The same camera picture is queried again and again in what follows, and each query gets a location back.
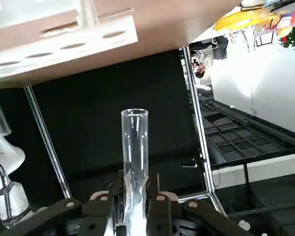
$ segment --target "floor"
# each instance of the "floor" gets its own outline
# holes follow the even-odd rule
[[[261,207],[278,206],[295,202],[295,174],[267,179],[246,185],[218,189],[217,195],[227,214]],[[233,218],[245,220],[256,236],[295,236],[295,208],[265,212]]]

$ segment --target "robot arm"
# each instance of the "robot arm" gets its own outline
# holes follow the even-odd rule
[[[0,135],[0,220],[8,228],[33,214],[22,185],[8,177],[24,159],[24,152]]]
[[[252,236],[203,201],[180,204],[173,193],[160,192],[157,175],[150,176],[146,191],[146,236]],[[96,192],[84,204],[61,200],[0,236],[126,236],[124,206],[120,172],[109,191]]]

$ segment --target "metal frame rod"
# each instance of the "metal frame rod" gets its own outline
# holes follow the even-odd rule
[[[65,196],[65,198],[72,198],[72,194],[71,194],[69,185],[65,179],[65,176],[64,176],[63,170],[61,168],[60,162],[58,160],[54,145],[50,139],[45,121],[43,119],[43,116],[40,112],[37,100],[35,98],[34,91],[31,86],[25,87],[24,91],[25,91],[26,97],[28,98],[31,110],[34,114],[40,135],[41,135],[41,137],[44,141],[44,144],[46,146],[46,150],[48,152],[49,158],[51,160],[51,163],[52,163],[55,173],[57,175],[57,179],[58,179],[59,184],[61,186],[63,195]]]
[[[179,197],[178,202],[179,203],[184,203],[184,202],[187,202],[187,201],[192,200],[192,199],[202,200],[202,199],[206,199],[206,198],[209,198],[209,197],[210,197],[209,194],[206,191],[204,191],[204,192],[201,192],[201,193],[195,193],[195,194],[181,196],[181,197]]]
[[[206,183],[206,191],[201,194],[196,194],[193,196],[187,196],[185,198],[180,198],[179,202],[182,202],[184,199],[186,201],[191,199],[205,199],[210,198],[212,201],[212,204],[214,205],[214,208],[221,214],[227,217],[227,214],[225,213],[220,201],[218,200],[217,196],[215,195],[215,186],[213,183],[213,175],[211,171],[211,165],[210,160],[208,157],[208,151],[207,151],[207,142],[206,142],[206,136],[204,132],[204,126],[202,121],[202,115],[201,115],[201,109],[199,104],[199,97],[198,92],[196,88],[196,82],[193,77],[192,73],[192,67],[191,67],[191,55],[190,55],[190,49],[189,47],[184,47],[182,49],[185,64],[186,64],[186,71],[187,71],[187,77],[189,82],[189,88],[191,91],[191,97],[192,97],[192,105],[195,113],[195,125],[196,125],[196,131],[198,132],[199,140],[200,140],[200,147],[202,150],[202,154],[200,154],[200,157],[203,157],[204,160],[204,166],[205,166],[205,183]]]
[[[189,87],[191,91],[191,97],[192,97],[192,104],[194,108],[195,113],[195,125],[196,125],[196,131],[198,132],[198,136],[200,139],[200,147],[202,150],[202,156],[204,159],[204,166],[205,166],[205,173],[206,173],[206,190],[211,193],[214,192],[215,187],[213,184],[213,176],[211,172],[211,166],[210,166],[210,160],[208,158],[208,151],[207,151],[207,143],[206,143],[206,137],[204,134],[204,127],[202,122],[202,115],[200,111],[200,104],[199,104],[199,98],[196,88],[196,82],[193,78],[193,73],[191,69],[191,56],[190,56],[190,50],[189,47],[184,47],[183,49],[185,64],[186,64],[186,71],[187,71],[187,77],[189,82]]]
[[[215,194],[215,192],[210,194],[210,199],[212,201],[212,204],[214,205],[215,209],[221,213],[222,215],[224,215],[225,217],[227,217],[227,214],[220,202],[220,200],[218,199],[217,195]]]

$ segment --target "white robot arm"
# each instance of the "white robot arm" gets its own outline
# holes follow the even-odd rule
[[[7,228],[33,215],[22,185],[8,177],[24,160],[24,152],[0,135],[0,220]]]

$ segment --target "person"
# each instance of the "person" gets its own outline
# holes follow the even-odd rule
[[[212,41],[203,43],[201,41],[194,42],[189,45],[191,55],[195,56],[199,62],[194,62],[193,67],[195,68],[195,75],[197,78],[202,78],[205,74],[206,67],[203,63],[200,62],[200,50],[204,50],[207,47],[212,46],[213,48],[213,59],[225,59],[227,57],[227,46],[228,39],[224,36],[219,36],[213,38]]]

